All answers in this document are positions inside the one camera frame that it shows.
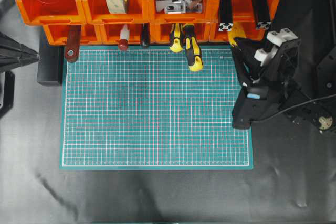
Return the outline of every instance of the screw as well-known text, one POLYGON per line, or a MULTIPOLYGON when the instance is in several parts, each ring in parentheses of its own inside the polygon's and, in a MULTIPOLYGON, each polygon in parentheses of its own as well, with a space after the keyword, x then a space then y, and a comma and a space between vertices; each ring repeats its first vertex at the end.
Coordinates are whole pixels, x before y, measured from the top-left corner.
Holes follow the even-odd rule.
POLYGON ((320 122, 320 123, 326 123, 326 122, 327 122, 327 119, 326 119, 324 116, 321 116, 321 117, 319 118, 319 122, 320 122))
POLYGON ((74 54, 75 54, 75 52, 73 50, 68 51, 68 56, 73 56, 74 54))

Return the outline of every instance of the yellow screwdriver handle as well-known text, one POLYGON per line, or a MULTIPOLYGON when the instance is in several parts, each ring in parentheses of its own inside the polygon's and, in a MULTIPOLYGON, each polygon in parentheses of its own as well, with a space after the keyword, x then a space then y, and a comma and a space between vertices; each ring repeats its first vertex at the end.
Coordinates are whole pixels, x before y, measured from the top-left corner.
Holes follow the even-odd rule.
POLYGON ((183 26, 185 33, 186 56, 190 71, 200 71, 203 69, 202 51, 197 43, 194 24, 185 24, 183 26))
POLYGON ((183 31, 180 23, 173 24, 170 32, 170 50, 173 52, 181 52, 183 50, 183 31))

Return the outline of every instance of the grid lines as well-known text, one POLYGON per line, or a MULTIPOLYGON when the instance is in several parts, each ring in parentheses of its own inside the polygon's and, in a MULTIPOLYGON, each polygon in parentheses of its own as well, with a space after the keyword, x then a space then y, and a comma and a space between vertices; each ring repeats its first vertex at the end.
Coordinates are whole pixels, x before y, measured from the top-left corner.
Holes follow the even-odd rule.
POLYGON ((62 168, 251 168, 250 131, 232 128, 240 91, 229 49, 81 48, 66 66, 62 168))

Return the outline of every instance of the screwdriver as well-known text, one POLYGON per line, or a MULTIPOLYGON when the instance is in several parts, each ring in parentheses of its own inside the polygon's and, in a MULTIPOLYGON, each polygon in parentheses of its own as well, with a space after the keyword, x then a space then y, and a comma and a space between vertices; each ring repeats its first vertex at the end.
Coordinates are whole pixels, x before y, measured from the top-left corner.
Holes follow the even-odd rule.
POLYGON ((173 52, 181 52, 183 50, 183 31, 182 24, 173 24, 172 30, 169 35, 170 39, 170 50, 173 52))
POLYGON ((140 35, 140 45, 143 49, 149 47, 151 43, 150 33, 149 33, 149 23, 142 24, 141 35, 140 35))
POLYGON ((185 36, 185 53, 188 59, 190 71, 200 71, 203 69, 202 51, 197 44, 195 25, 187 23, 183 26, 185 36))

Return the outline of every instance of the wrinkled black sheet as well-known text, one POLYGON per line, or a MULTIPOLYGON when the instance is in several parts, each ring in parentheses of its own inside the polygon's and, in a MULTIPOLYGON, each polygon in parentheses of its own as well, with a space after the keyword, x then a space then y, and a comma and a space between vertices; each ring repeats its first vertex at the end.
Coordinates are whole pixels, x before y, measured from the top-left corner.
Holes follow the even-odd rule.
MULTIPOLYGON (((303 40, 297 78, 312 92, 311 68, 333 47, 327 0, 281 0, 283 27, 303 40)), ((38 50, 39 29, 15 7, 0 30, 38 50)), ((253 127, 252 171, 61 171, 61 87, 36 73, 15 70, 15 106, 0 122, 0 223, 336 220, 336 139, 284 116, 253 127)))

